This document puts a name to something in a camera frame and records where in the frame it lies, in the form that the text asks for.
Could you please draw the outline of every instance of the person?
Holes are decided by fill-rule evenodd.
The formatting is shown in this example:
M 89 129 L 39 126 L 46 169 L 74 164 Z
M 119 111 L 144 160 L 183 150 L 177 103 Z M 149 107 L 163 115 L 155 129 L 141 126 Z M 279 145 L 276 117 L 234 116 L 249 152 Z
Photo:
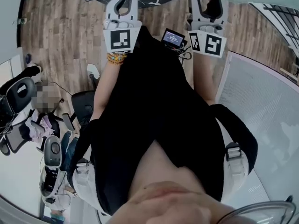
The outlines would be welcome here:
M 91 145 L 109 224 L 215 224 L 233 210 L 221 203 L 238 188 L 225 172 L 225 135 L 241 148 L 243 177 L 254 167 L 257 142 L 215 104 L 210 57 L 194 53 L 193 60 L 194 89 L 178 57 L 143 26 L 132 54 L 108 54 L 67 177 L 74 187 L 76 164 Z

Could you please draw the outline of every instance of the black cushion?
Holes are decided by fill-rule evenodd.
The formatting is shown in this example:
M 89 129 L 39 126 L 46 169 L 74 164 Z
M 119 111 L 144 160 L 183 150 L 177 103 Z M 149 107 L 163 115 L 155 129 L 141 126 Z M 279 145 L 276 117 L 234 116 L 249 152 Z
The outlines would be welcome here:
M 84 118 L 92 116 L 94 94 L 95 91 L 83 91 L 71 97 L 74 112 L 79 123 L 81 123 Z
M 60 128 L 59 128 L 59 123 L 58 121 L 53 117 L 51 116 L 50 114 L 48 114 L 48 117 L 49 117 L 49 121 L 52 125 L 52 129 L 54 130 L 54 134 L 56 137 L 60 138 Z
M 13 84 L 7 91 L 8 103 L 15 114 L 20 113 L 31 101 L 36 92 L 34 81 L 25 77 Z

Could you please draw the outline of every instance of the small display screen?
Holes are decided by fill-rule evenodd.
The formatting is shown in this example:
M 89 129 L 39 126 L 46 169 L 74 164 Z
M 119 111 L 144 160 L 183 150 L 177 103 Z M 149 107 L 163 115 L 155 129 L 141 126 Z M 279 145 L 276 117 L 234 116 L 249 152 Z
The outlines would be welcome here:
M 163 41 L 170 42 L 173 45 L 175 45 L 176 47 L 181 46 L 181 44 L 183 42 L 183 39 L 184 39 L 183 37 L 181 37 L 179 35 L 176 35 L 176 34 L 173 34 L 169 31 L 166 31 L 165 35 L 163 37 Z

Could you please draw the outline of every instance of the wire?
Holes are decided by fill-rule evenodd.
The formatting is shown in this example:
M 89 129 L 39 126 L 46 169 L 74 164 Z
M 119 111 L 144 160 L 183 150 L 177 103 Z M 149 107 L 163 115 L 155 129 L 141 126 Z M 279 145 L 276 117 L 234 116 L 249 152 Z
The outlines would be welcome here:
M 58 188 L 57 188 L 57 192 L 59 191 L 59 189 L 60 189 L 60 187 L 61 187 L 62 183 L 64 182 L 64 178 L 65 178 L 65 175 L 66 175 L 66 173 L 67 173 L 67 172 L 65 172 L 65 174 L 64 174 L 64 177 L 63 177 L 63 179 L 62 179 L 62 181 L 61 181 L 60 185 L 59 185 L 59 186 L 58 186 Z
M 2 127 L 0 127 L 0 129 L 2 129 L 2 128 L 9 128 L 10 129 L 10 132 L 8 133 L 8 132 L 5 132 L 5 130 L 3 130 L 2 132 L 1 132 L 1 136 L 3 136 L 3 135 L 6 135 L 6 134 L 10 134 L 11 132 L 12 132 L 12 129 L 11 129 L 11 127 L 9 127 L 9 126 L 2 126 Z
M 63 207 L 62 205 L 61 205 L 61 202 L 60 202 L 60 200 L 59 200 L 59 196 L 68 196 L 69 197 L 69 199 L 70 199 L 70 201 L 69 201 L 69 205 L 67 206 L 67 208 L 65 208 L 65 207 Z M 67 194 L 57 194 L 57 197 L 58 197 L 58 201 L 60 202 L 60 205 L 63 207 L 63 209 L 64 210 L 62 210 L 61 212 L 64 212 L 65 210 L 67 210 L 68 208 L 69 208 L 69 206 L 70 206 L 70 204 L 71 204 L 71 197 L 69 196 L 69 195 L 67 195 Z
M 192 54 L 191 52 L 187 51 L 191 46 L 187 47 L 186 49 L 180 48 L 180 49 L 176 49 L 174 51 L 176 51 L 177 55 L 179 58 L 181 58 L 181 64 L 183 65 L 184 60 L 191 60 L 192 59 Z
M 69 93 L 65 88 L 61 87 L 60 85 L 58 85 L 61 89 L 63 89 L 65 92 Z
M 39 162 L 39 171 L 40 171 L 41 174 L 42 174 L 42 171 L 41 171 L 41 163 L 42 163 L 42 160 L 43 160 L 43 157 L 41 158 L 41 161 Z

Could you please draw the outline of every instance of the skin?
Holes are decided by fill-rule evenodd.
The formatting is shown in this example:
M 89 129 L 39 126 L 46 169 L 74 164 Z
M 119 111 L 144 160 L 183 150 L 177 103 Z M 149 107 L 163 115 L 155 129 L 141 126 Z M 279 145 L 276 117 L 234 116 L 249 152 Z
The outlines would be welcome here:
M 214 104 L 211 58 L 193 54 L 194 90 Z M 91 120 L 103 113 L 117 81 L 120 66 L 107 62 L 94 97 Z M 186 167 L 177 168 L 157 141 L 141 158 L 133 178 L 128 202 L 109 224 L 216 224 L 233 208 L 207 195 L 200 180 Z

